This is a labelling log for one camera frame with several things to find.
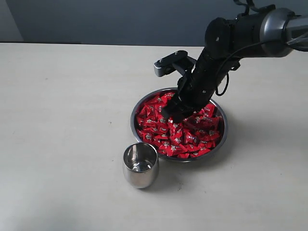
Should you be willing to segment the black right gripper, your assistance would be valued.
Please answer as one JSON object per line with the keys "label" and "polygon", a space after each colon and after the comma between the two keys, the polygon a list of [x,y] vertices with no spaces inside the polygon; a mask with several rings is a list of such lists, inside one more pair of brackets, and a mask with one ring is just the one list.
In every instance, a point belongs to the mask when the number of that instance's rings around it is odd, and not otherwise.
{"label": "black right gripper", "polygon": [[203,48],[194,70],[187,71],[178,80],[177,96],[173,96],[162,108],[162,116],[180,123],[203,108],[227,73],[239,65],[240,58],[227,60],[227,57],[225,54],[216,59],[208,48]]}

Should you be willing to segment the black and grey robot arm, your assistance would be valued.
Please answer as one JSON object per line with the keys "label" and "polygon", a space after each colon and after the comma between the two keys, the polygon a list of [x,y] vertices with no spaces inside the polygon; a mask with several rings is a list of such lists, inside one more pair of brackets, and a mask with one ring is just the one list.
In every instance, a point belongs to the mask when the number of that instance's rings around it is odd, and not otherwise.
{"label": "black and grey robot arm", "polygon": [[213,95],[221,96],[219,84],[240,67],[241,59],[281,58],[294,50],[308,50],[308,18],[287,8],[270,5],[234,20],[214,19],[198,59],[180,50],[154,64],[159,77],[181,74],[175,95],[162,109],[163,117],[181,122],[204,108]]}

